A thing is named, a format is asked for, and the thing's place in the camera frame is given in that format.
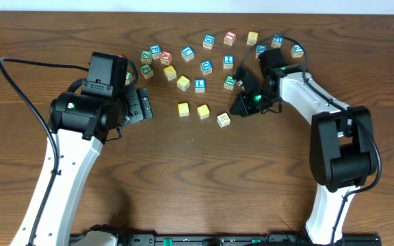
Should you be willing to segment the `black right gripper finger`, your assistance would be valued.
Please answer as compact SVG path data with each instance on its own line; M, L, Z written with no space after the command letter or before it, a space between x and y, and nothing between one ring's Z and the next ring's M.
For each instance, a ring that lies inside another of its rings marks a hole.
M260 89L261 85L244 67L238 67L235 71L235 82L245 92L253 92Z
M229 112L231 115L239 115L244 118L249 116L248 107L249 104L246 94L244 92L240 92L236 96L231 108L229 109Z

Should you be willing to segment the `green R block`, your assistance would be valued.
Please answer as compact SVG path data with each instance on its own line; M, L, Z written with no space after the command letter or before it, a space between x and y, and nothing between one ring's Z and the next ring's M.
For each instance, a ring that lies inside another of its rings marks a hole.
M231 123L231 119L227 113L222 113L217 116L217 123L219 124L220 128L223 128Z

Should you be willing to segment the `yellow O block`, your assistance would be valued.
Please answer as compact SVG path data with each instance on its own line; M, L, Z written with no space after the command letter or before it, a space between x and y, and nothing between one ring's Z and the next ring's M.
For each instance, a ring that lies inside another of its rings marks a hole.
M210 116L210 110L208 105L204 104L197 107L198 116L201 120L208 118Z

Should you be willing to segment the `yellow C block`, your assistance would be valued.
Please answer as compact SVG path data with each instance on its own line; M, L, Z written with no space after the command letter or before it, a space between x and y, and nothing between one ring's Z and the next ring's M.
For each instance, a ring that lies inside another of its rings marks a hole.
M185 117L189 115L189 105L187 102L178 104L179 116Z

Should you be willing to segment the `blue L block front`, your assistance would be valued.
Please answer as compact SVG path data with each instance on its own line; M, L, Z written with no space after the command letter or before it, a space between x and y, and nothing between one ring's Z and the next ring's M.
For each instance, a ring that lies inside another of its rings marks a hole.
M206 81L204 79L196 79L194 81L195 93L204 93L206 90Z

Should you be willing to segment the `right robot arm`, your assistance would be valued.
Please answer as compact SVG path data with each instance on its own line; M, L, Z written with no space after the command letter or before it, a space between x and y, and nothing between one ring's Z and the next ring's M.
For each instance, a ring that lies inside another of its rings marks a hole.
M237 95L230 113L247 117L267 113L274 103L288 103L310 124L309 165L317 191L304 226L306 242L342 243L352 200L376 186L382 173L371 114L364 106L351 107L333 98L304 66L262 65L261 72L263 83L238 67L233 79L244 91Z

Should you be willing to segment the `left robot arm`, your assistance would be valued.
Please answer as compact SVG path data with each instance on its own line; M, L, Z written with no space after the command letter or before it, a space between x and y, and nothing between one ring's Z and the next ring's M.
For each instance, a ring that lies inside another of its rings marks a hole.
M63 92L50 106L44 165L13 245L68 245L75 212L108 132L151 119L145 88L115 98Z

